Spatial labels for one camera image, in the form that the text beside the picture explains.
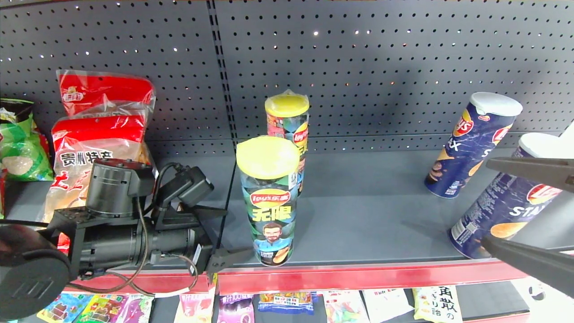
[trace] lay's logo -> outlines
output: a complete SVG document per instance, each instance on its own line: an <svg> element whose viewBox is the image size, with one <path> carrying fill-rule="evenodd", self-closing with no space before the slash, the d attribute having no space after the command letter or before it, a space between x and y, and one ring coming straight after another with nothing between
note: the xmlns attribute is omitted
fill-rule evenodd
<svg viewBox="0 0 574 323"><path fill-rule="evenodd" d="M465 109L463 111L463 115L460 117L460 121L456 124L455 130L452 132L452 134L455 137L460 137L464 134L469 133L472 130L473 126L474 121L470 119L470 113L468 113L468 110Z"/></svg>
<svg viewBox="0 0 574 323"><path fill-rule="evenodd" d="M492 142L496 145L498 145L498 143L501 142L501 140L504 138L504 136L506 136L506 134L508 133L508 131L510 131L510 127L512 127L512 125L506 126L504 128L500 128L498 129L494 135L492 136Z"/></svg>
<svg viewBox="0 0 574 323"><path fill-rule="evenodd" d="M301 144L304 144L308 136L309 136L309 127L307 125L307 122L305 122L302 125L300 125L299 128L293 134L293 142L299 146Z"/></svg>
<svg viewBox="0 0 574 323"><path fill-rule="evenodd" d="M532 187L532 189L526 195L526 199L532 205L542 204L547 201L550 201L552 198L554 198L561 192L562 190L557 189L555 187L544 184L538 184Z"/></svg>
<svg viewBox="0 0 574 323"><path fill-rule="evenodd" d="M280 189L257 190L250 195L251 204L260 209L281 206L291 199L291 193Z"/></svg>

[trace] red snack bag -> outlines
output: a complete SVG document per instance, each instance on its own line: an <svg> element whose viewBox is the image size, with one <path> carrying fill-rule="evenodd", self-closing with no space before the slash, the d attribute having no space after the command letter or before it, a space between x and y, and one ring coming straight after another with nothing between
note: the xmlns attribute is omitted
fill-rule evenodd
<svg viewBox="0 0 574 323"><path fill-rule="evenodd" d="M68 117L52 128L55 181L46 196L45 222L55 209L84 206L96 158L133 159L149 164L143 141L156 91L137 76L58 70Z"/></svg>

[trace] green snack bag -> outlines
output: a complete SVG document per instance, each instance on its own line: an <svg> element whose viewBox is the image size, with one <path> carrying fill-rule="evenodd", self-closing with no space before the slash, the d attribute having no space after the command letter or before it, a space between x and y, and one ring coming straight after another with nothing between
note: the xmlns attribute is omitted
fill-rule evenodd
<svg viewBox="0 0 574 323"><path fill-rule="evenodd" d="M0 162L8 180L53 180L52 167L32 119L34 102L0 99Z"/></svg>

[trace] blue lay's stax can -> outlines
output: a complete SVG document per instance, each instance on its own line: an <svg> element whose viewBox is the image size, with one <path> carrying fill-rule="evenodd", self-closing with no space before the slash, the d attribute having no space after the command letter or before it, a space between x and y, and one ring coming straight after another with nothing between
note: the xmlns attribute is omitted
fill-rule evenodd
<svg viewBox="0 0 574 323"><path fill-rule="evenodd" d="M568 143L543 133L527 133L520 138L512 157L574 159ZM469 258L487 258L482 238L491 234L512 238L536 217L561 190L532 180L499 173L479 198L448 231L455 248Z"/></svg>
<svg viewBox="0 0 574 323"><path fill-rule="evenodd" d="M236 156L255 257L280 266L293 253L299 150L287 139L261 136L238 144Z"/></svg>
<svg viewBox="0 0 574 323"><path fill-rule="evenodd" d="M459 195L460 189L504 138L520 112L522 105L514 99L496 93L473 93L426 176L426 187L443 198Z"/></svg>

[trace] potato chip image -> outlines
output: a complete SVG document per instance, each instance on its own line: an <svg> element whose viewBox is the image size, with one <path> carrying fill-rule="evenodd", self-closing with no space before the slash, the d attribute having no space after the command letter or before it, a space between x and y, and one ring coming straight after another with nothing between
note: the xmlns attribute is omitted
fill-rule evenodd
<svg viewBox="0 0 574 323"><path fill-rule="evenodd" d="M16 176L24 175L34 164L34 161L31 158L22 156L4 157L2 162L4 163L4 166L6 166L8 173Z"/></svg>
<svg viewBox="0 0 574 323"><path fill-rule="evenodd" d="M445 159L454 159L454 157L448 156L447 150L445 148L443 148L440 151L439 157L436 160L445 160Z"/></svg>
<svg viewBox="0 0 574 323"><path fill-rule="evenodd" d="M524 228L528 222L500 223L490 228L490 233L501 239L506 239Z"/></svg>
<svg viewBox="0 0 574 323"><path fill-rule="evenodd" d="M276 264L281 263L287 257L287 253L289 253L289 247L279 250L273 258L273 262Z"/></svg>
<svg viewBox="0 0 574 323"><path fill-rule="evenodd" d="M484 160L482 160L480 163L476 164L474 167L472 167L469 171L468 171L468 176L473 176L474 173L476 173L476 171L478 170L478 168L480 168L480 165L482 165Z"/></svg>

